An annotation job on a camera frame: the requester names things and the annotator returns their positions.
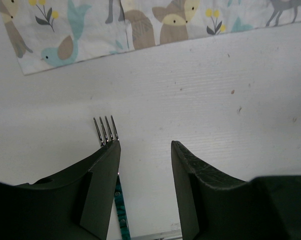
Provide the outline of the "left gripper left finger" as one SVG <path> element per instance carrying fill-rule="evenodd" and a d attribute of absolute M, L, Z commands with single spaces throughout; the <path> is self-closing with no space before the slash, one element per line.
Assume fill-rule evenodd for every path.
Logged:
<path fill-rule="evenodd" d="M 104 240 L 116 179 L 118 147 L 92 155 L 33 184 L 16 186 L 16 240 Z"/>

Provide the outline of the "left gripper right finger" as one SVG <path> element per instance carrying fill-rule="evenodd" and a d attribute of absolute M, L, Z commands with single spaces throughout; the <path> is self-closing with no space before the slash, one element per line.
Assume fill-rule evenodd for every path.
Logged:
<path fill-rule="evenodd" d="M 171 142 L 171 164 L 185 240 L 284 240 L 267 195 Z"/>

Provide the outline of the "fork with teal handle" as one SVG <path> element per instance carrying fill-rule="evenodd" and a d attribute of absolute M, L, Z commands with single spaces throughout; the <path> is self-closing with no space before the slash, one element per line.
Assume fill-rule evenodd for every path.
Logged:
<path fill-rule="evenodd" d="M 118 147 L 116 160 L 119 161 L 121 156 L 121 146 L 114 117 L 112 115 L 110 116 L 111 124 L 107 116 L 104 117 L 104 120 L 105 122 L 102 120 L 101 117 L 99 117 L 99 125 L 97 119 L 93 117 L 93 122 L 96 128 L 100 147 L 104 149 L 105 146 L 108 144 L 116 144 Z M 120 229 L 121 240 L 131 240 L 127 211 L 124 200 L 124 193 L 120 179 L 119 165 L 116 166 L 113 200 L 115 204 L 116 218 Z"/>

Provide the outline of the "animal print cloth placemat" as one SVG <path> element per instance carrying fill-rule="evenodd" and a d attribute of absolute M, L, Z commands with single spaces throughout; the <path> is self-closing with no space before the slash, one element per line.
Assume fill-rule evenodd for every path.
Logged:
<path fill-rule="evenodd" d="M 0 0 L 23 74 L 301 22 L 301 0 Z"/>

